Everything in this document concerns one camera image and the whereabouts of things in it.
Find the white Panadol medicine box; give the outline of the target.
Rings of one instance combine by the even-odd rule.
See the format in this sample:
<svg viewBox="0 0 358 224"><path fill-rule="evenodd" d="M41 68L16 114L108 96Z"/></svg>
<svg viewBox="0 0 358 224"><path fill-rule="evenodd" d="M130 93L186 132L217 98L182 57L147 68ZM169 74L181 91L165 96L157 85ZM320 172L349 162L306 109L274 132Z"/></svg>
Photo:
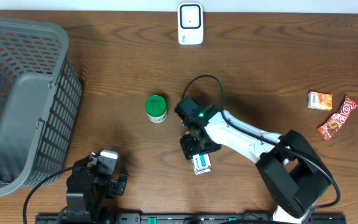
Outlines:
<svg viewBox="0 0 358 224"><path fill-rule="evenodd" d="M195 175L211 172L211 161L208 154L197 154L192 157Z"/></svg>

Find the green lid white jar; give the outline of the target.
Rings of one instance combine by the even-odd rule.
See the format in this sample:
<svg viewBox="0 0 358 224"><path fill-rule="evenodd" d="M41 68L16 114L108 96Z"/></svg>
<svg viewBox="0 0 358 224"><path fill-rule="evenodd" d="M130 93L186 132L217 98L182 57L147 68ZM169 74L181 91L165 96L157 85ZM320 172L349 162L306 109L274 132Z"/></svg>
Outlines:
<svg viewBox="0 0 358 224"><path fill-rule="evenodd" d="M145 102L145 111L153 123L162 123L167 118L167 102L160 95L152 95Z"/></svg>

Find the small orange snack packet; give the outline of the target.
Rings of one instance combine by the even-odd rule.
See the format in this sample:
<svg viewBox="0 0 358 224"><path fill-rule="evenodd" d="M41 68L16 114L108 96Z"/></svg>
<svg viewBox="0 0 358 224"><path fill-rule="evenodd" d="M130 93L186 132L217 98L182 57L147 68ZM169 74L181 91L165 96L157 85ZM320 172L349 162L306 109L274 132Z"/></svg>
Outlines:
<svg viewBox="0 0 358 224"><path fill-rule="evenodd" d="M307 105L309 109L331 111L333 96L327 93L311 91L308 93Z"/></svg>

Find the red Top chocolate bar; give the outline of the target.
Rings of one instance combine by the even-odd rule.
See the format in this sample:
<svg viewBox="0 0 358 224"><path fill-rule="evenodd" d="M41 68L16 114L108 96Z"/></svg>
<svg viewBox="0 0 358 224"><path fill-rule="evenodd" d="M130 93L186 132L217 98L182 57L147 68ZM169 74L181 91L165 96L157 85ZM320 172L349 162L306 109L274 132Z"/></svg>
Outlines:
<svg viewBox="0 0 358 224"><path fill-rule="evenodd" d="M319 133L326 141L332 140L335 133L343 126L348 119L350 113L358 106L356 100L345 96L341 107L336 113L333 113L328 120L318 128Z"/></svg>

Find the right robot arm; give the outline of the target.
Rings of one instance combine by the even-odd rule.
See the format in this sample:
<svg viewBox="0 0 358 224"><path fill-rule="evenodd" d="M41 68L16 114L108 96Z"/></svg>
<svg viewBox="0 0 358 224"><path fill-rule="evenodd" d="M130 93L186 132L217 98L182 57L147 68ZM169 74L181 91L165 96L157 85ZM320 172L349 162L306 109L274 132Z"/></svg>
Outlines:
<svg viewBox="0 0 358 224"><path fill-rule="evenodd" d="M275 223L303 223L328 187L338 188L333 176L308 141L298 132L285 135L255 128L190 99L177 104L175 113L188 131L180 139L195 174L211 170L209 154L227 146L252 161L277 204Z"/></svg>

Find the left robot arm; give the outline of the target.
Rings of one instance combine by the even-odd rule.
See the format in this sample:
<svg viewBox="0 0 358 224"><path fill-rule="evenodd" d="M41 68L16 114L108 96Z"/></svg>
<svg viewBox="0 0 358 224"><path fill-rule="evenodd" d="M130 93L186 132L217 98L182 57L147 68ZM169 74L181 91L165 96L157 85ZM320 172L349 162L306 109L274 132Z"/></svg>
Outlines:
<svg viewBox="0 0 358 224"><path fill-rule="evenodd" d="M121 169L119 177L112 175L116 160L103 156L75 163L67 179L67 212L63 223L115 223L115 217L103 201L124 195L129 174Z"/></svg>

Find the white barcode scanner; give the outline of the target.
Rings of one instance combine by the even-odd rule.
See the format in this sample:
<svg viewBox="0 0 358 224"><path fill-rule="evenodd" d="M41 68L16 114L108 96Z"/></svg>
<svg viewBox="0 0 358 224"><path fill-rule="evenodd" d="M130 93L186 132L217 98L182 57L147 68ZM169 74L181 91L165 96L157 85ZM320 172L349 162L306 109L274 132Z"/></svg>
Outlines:
<svg viewBox="0 0 358 224"><path fill-rule="evenodd" d="M203 6L198 2L183 2L177 7L178 43L199 45L204 39Z"/></svg>

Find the grey plastic mesh basket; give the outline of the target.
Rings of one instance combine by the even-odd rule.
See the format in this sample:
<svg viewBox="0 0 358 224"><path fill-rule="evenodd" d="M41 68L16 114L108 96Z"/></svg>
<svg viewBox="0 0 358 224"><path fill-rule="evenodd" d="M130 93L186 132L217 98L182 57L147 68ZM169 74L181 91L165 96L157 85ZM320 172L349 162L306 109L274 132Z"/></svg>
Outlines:
<svg viewBox="0 0 358 224"><path fill-rule="evenodd" d="M56 24L0 17L0 197L63 169L83 88Z"/></svg>

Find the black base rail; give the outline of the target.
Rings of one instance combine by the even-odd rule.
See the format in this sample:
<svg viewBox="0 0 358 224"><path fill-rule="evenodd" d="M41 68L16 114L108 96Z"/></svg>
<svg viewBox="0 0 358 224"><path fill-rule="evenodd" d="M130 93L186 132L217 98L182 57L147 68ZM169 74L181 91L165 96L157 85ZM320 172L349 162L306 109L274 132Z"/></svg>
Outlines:
<svg viewBox="0 0 358 224"><path fill-rule="evenodd" d="M106 221L97 223L116 224L184 224L203 223L216 224L237 220L272 222L272 215L268 213L245 213L243 215L141 215L138 213L120 213L110 215ZM312 214L303 223L306 224L347 224L345 215Z"/></svg>

